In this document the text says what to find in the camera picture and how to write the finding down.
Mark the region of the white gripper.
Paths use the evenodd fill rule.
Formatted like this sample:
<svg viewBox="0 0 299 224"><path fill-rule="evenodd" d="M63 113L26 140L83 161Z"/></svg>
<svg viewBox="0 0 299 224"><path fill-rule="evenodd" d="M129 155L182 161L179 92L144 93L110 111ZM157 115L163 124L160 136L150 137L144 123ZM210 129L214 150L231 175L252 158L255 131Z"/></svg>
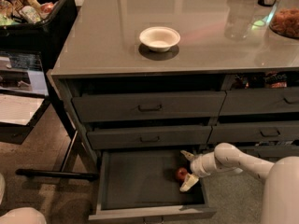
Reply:
<svg viewBox="0 0 299 224"><path fill-rule="evenodd" d="M218 170L213 152L194 156L186 150L181 150L181 154L191 162L190 168L193 173L193 175L186 174L179 189L181 192L191 189L199 181L199 177L209 176Z"/></svg>

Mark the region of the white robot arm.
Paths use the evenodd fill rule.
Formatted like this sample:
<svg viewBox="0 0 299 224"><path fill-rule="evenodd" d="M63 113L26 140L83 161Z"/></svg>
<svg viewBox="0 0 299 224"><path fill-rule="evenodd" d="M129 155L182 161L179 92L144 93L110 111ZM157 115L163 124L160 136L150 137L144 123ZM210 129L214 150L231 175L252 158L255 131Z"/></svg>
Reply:
<svg viewBox="0 0 299 224"><path fill-rule="evenodd" d="M193 155L181 150L190 162L181 192L191 189L202 177L240 169L263 183L260 224L299 224L299 158L290 156L276 162L242 152L229 143L220 143L207 154Z"/></svg>

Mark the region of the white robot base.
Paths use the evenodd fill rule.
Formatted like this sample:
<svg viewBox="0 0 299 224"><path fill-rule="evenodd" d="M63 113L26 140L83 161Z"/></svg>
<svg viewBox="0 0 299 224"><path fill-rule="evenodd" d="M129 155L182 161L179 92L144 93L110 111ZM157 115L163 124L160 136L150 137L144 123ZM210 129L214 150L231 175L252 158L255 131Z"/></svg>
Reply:
<svg viewBox="0 0 299 224"><path fill-rule="evenodd" d="M0 203L3 201L6 181L0 174ZM16 208L0 216L0 224L47 224L42 213L32 207Z"/></svg>

